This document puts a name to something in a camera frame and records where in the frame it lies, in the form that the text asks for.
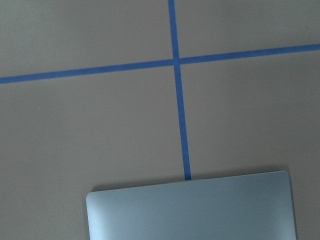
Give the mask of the silver closed laptop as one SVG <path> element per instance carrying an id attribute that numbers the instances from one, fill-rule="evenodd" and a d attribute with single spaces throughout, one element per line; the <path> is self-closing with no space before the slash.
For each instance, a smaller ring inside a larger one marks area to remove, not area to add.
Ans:
<path id="1" fill-rule="evenodd" d="M 91 192 L 92 240 L 295 240 L 285 171 Z"/>

